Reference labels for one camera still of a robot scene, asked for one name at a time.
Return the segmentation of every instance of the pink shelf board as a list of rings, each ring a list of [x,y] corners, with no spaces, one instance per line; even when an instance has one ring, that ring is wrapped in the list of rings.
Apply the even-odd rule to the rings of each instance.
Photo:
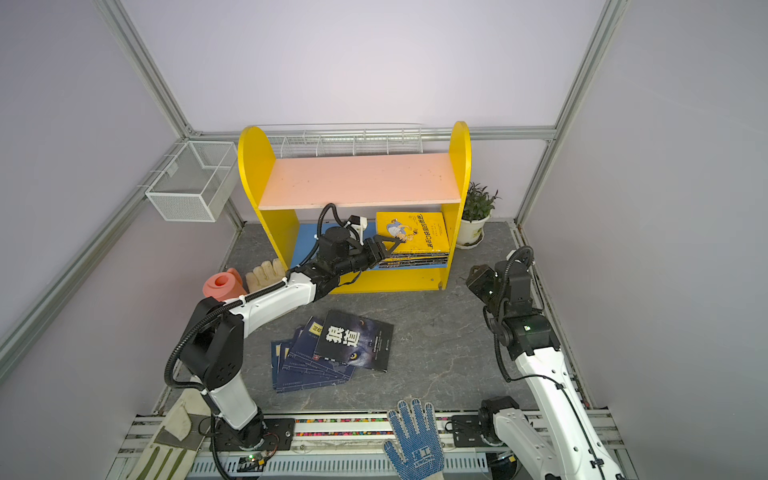
[[[272,169],[260,210],[457,204],[448,154],[284,158]]]

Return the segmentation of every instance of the yellow bookshelf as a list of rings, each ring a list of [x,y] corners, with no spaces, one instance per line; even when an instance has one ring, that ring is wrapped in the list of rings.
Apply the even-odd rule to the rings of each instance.
[[[438,290],[448,284],[448,273],[462,221],[464,201],[472,170],[469,128],[456,122],[447,154],[373,155],[365,157],[284,158],[277,160],[270,141],[258,127],[240,135],[237,150],[240,177],[256,215],[287,269],[298,257],[296,245],[314,235],[315,226],[302,228],[297,210],[337,207],[390,207],[440,205],[451,245],[445,268],[367,270],[352,285],[334,293],[403,292]],[[338,172],[350,182],[338,184]],[[392,172],[397,181],[392,182]],[[343,276],[350,281],[354,273]]]

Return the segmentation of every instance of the yellow book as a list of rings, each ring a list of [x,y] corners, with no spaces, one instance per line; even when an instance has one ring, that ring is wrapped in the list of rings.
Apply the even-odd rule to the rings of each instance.
[[[378,212],[376,232],[403,241],[395,249],[395,255],[450,251],[441,213]]]

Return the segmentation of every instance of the wire rack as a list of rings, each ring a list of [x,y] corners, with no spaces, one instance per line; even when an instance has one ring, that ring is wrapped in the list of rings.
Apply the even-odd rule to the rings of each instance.
[[[215,222],[237,185],[237,149],[230,141],[187,141],[147,189],[171,222]]]
[[[277,158],[348,157],[351,155],[389,155],[424,153],[422,135],[413,130],[400,134],[361,134],[325,137],[320,135],[270,136]]]

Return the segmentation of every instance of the pink cup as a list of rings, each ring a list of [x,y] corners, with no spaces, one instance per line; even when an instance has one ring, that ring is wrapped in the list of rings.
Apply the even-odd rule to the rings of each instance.
[[[213,275],[203,285],[203,295],[212,296],[220,302],[245,294],[243,279],[240,278],[240,274],[234,268]]]

